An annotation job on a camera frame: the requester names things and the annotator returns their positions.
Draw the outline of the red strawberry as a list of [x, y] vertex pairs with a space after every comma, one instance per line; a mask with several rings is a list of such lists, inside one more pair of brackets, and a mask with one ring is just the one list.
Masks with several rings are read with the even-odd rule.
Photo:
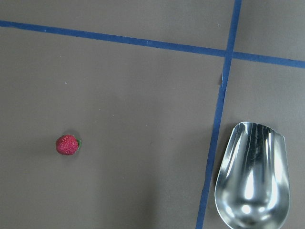
[[74, 155], [81, 147], [81, 140], [76, 138], [74, 135], [62, 135], [56, 142], [56, 151], [61, 155]]

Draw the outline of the metal scoop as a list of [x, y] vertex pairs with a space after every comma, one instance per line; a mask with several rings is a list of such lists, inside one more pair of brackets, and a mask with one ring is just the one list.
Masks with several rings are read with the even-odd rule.
[[290, 209], [285, 137], [262, 124], [238, 123], [224, 152], [214, 200], [231, 229], [280, 229]]

